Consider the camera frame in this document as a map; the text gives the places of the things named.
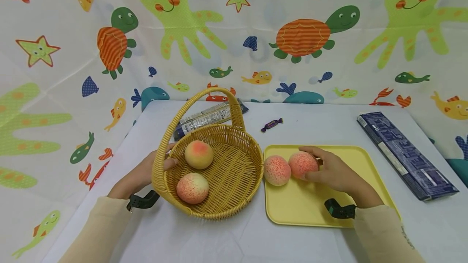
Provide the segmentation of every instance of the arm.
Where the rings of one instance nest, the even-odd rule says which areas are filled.
[[[169,144],[167,151],[175,143]],[[151,183],[151,170],[156,151],[118,181],[109,194],[98,198],[88,220],[59,263],[108,262],[114,247],[124,232],[130,216],[127,204],[132,194]],[[164,161],[164,170],[178,163],[175,159]]]
[[[299,150],[322,159],[318,172],[309,172],[304,180],[324,183],[350,195],[357,205],[354,229],[372,263],[423,263],[413,247],[394,209],[384,205],[378,193],[338,156],[317,147]]]

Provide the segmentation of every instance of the wicker basket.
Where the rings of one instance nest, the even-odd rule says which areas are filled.
[[[202,96],[221,91],[231,109],[232,125],[207,125],[184,136],[168,158],[178,159],[178,165],[163,171],[166,148],[182,116]],[[196,170],[185,161],[184,151],[194,140],[208,143],[214,151],[213,163],[204,170]],[[230,217],[242,210],[260,186],[263,174],[263,155],[258,143],[245,131],[239,102],[225,88],[208,88],[185,103],[164,134],[153,164],[152,184],[156,192],[188,215],[210,220]],[[202,174],[210,184],[207,198],[200,204],[188,204],[176,193],[179,180],[189,173]]]

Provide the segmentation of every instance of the beige sleeve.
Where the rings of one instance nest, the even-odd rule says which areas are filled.
[[[423,263],[393,208],[356,208],[354,229],[372,263]]]
[[[128,199],[99,197],[85,226],[59,262],[108,262],[130,220],[128,202]]]

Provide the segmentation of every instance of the turtle head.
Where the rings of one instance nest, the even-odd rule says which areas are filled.
[[[360,15],[359,8],[354,5],[343,6],[332,13],[326,24],[330,28],[330,33],[342,32],[354,27],[358,23]]]
[[[119,7],[112,13],[110,23],[114,28],[124,33],[134,30],[138,27],[138,19],[129,8]]]

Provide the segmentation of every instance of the blue box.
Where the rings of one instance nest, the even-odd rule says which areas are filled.
[[[459,192],[382,112],[361,114],[357,121],[419,200]]]

